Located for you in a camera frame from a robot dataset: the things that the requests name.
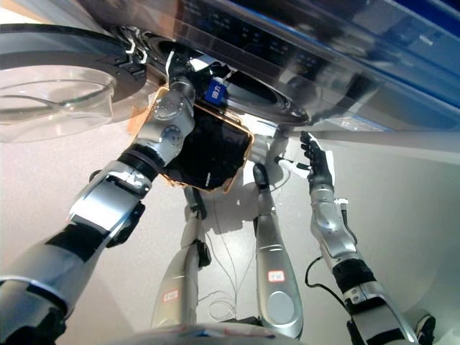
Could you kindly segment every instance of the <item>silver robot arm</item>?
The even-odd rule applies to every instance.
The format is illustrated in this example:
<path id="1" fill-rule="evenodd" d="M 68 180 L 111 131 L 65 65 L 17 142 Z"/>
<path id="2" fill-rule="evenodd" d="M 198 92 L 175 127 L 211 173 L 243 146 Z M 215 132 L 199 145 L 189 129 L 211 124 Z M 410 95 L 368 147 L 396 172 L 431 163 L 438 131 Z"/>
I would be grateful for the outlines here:
<path id="1" fill-rule="evenodd" d="M 347 200 L 336 199 L 334 195 L 332 152 L 324 151 L 310 133 L 302 132 L 300 140 L 310 160 L 311 232 L 343 294 L 345 308 L 351 316 L 347 327 L 354 345 L 416 343 L 414 331 L 375 279 L 346 225 Z M 279 160 L 278 164 L 305 177 L 305 165 L 287 160 Z"/>
<path id="2" fill-rule="evenodd" d="M 184 66 L 182 57 L 170 57 Z M 124 243 L 141 200 L 192 131 L 195 91 L 179 73 L 122 155 L 78 194 L 65 228 L 28 249 L 0 277 L 0 344 L 54 344 L 107 247 Z"/>

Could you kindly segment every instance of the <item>floor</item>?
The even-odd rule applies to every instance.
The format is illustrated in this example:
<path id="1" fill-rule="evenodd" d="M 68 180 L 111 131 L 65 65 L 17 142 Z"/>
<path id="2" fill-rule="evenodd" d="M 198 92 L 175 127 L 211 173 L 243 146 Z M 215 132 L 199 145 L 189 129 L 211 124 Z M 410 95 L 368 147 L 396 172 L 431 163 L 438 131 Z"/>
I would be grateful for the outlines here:
<path id="1" fill-rule="evenodd" d="M 59 231 L 88 176 L 116 159 L 128 143 L 126 123 L 120 123 L 46 142 L 3 144 L 1 267 Z M 298 145 L 294 139 L 288 142 L 286 158 L 302 158 Z M 376 154 L 338 142 L 324 146 L 334 152 L 337 196 L 351 201 L 350 227 L 377 278 L 412 322 L 425 311 L 438 318 L 438 344 L 460 344 L 459 166 Z M 270 176 L 303 299 L 301 341 L 350 344 L 347 314 L 340 305 L 303 284 L 306 266 L 319 255 L 309 230 L 307 183 L 273 167 Z M 242 174 L 228 195 L 207 195 L 205 201 L 208 218 L 203 226 L 215 257 L 199 273 L 198 320 L 213 322 L 211 314 L 224 317 L 229 312 L 232 283 L 238 292 L 236 316 L 255 316 L 255 190 L 250 174 Z M 179 248 L 185 198 L 180 188 L 158 178 L 144 204 L 147 210 L 129 241 L 103 253 L 57 344 L 105 344 L 149 328 L 161 277 Z M 311 279 L 335 286 L 324 264 L 312 271 Z"/>

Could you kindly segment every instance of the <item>black joint cover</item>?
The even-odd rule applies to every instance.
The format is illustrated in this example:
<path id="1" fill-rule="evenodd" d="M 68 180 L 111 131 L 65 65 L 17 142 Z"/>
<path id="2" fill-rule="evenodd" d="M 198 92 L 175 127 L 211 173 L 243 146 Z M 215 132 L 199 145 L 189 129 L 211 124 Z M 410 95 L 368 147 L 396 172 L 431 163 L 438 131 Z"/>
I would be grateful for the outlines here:
<path id="1" fill-rule="evenodd" d="M 340 262 L 332 269 L 342 293 L 365 282 L 374 282 L 375 277 L 363 260 L 350 259 Z"/>
<path id="2" fill-rule="evenodd" d="M 155 151 L 139 144 L 128 147 L 118 161 L 137 169 L 151 181 L 162 173 L 165 166 L 165 162 Z"/>
<path id="3" fill-rule="evenodd" d="M 68 224 L 46 244 L 68 250 L 87 262 L 99 248 L 107 234 L 83 224 Z"/>

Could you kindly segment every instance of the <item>white wire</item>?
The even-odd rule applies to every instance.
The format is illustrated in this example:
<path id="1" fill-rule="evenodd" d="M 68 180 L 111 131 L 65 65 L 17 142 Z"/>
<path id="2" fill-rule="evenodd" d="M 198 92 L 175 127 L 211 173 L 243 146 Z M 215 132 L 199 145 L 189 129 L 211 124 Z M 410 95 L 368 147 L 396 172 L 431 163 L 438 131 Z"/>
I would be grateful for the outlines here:
<path id="1" fill-rule="evenodd" d="M 221 232 L 221 227 L 220 227 L 220 225 L 219 225 L 219 219 L 217 218 L 217 212 L 216 212 L 216 196 L 213 197 L 213 212 L 214 212 L 214 218 L 215 218 L 215 220 L 216 220 L 217 232 L 218 232 L 219 236 L 221 237 L 221 240 L 222 240 L 222 242 L 224 243 L 225 250 L 227 251 L 227 254 L 229 255 L 229 258 L 230 258 L 231 267 L 233 268 L 233 273 L 234 273 L 234 276 L 235 276 L 235 287 L 236 287 L 236 286 L 238 285 L 238 278 L 236 277 L 235 263 L 234 263 L 234 261 L 233 261 L 233 258 L 231 257 L 229 247 L 227 246 L 227 243 L 225 242 L 224 235 L 223 235 L 222 232 Z M 235 299 L 237 299 L 238 293 L 237 293 L 236 290 L 235 290 L 235 294 L 236 294 Z"/>
<path id="2" fill-rule="evenodd" d="M 221 322 L 221 321 L 225 321 L 225 320 L 228 320 L 230 318 L 236 318 L 236 296 L 237 296 L 237 293 L 236 293 L 236 286 L 232 280 L 232 278 L 230 277 L 230 274 L 229 274 L 229 271 L 227 271 L 227 269 L 222 265 L 221 261 L 219 260 L 219 258 L 217 257 L 216 255 L 216 252 L 214 251 L 214 245 L 213 245 L 213 242 L 211 240 L 211 237 L 209 236 L 208 233 L 206 233 L 206 238 L 208 239 L 209 241 L 209 245 L 211 247 L 211 252 L 213 253 L 213 256 L 214 256 L 214 259 L 216 259 L 218 265 L 221 267 L 221 269 L 225 272 L 226 276 L 228 277 L 228 279 L 230 280 L 230 283 L 231 283 L 231 287 L 232 287 L 232 290 L 234 292 L 234 295 L 231 296 L 229 293 L 223 291 L 223 290 L 216 290 L 216 291 L 213 291 L 212 293 L 209 293 L 207 294 L 206 296 L 200 298 L 198 300 L 198 302 L 201 302 L 202 300 L 205 300 L 206 298 L 209 298 L 211 297 L 212 295 L 215 295 L 217 293 L 222 293 L 224 295 L 226 295 L 226 297 L 223 297 L 223 298 L 218 298 L 216 300 L 213 300 L 209 306 L 208 306 L 208 314 L 210 317 L 212 317 L 213 320 L 217 321 L 217 322 Z M 212 307 L 214 307 L 215 305 L 225 305 L 227 308 L 228 308 L 228 313 L 223 315 L 223 316 L 216 316 L 214 315 L 212 312 L 211 312 L 211 309 Z"/>

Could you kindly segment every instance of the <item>black band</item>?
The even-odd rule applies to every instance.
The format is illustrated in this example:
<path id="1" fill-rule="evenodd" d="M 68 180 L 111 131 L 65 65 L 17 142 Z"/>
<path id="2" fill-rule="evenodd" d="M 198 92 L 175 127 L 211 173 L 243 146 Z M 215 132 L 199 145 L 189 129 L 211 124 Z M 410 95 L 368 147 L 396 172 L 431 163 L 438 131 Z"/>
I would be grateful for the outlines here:
<path id="1" fill-rule="evenodd" d="M 364 282 L 374 282 L 375 277 L 366 263 L 360 259 L 340 262 L 332 269 L 337 285 L 342 293 Z"/>
<path id="2" fill-rule="evenodd" d="M 391 341 L 404 339 L 403 333 L 399 328 L 392 329 L 391 331 L 386 331 L 376 336 L 373 336 L 371 339 L 367 339 L 368 345 L 383 345 L 388 344 Z"/>
<path id="3" fill-rule="evenodd" d="M 52 237 L 46 244 L 68 250 L 88 261 L 99 248 L 106 234 L 83 224 L 68 224 L 63 231 Z"/>
<path id="4" fill-rule="evenodd" d="M 29 286 L 27 286 L 26 291 L 33 293 L 34 295 L 38 295 L 44 298 L 45 300 L 50 301 L 52 304 L 56 305 L 56 307 L 58 307 L 63 312 L 64 316 L 67 315 L 67 312 L 68 312 L 67 305 L 65 304 L 63 300 L 61 300 L 54 293 L 51 293 L 50 291 L 42 289 L 41 287 L 38 287 L 33 284 L 29 284 Z"/>
<path id="5" fill-rule="evenodd" d="M 153 181 L 163 171 L 165 162 L 152 149 L 139 144 L 128 147 L 119 157 L 119 162 L 128 164 Z"/>

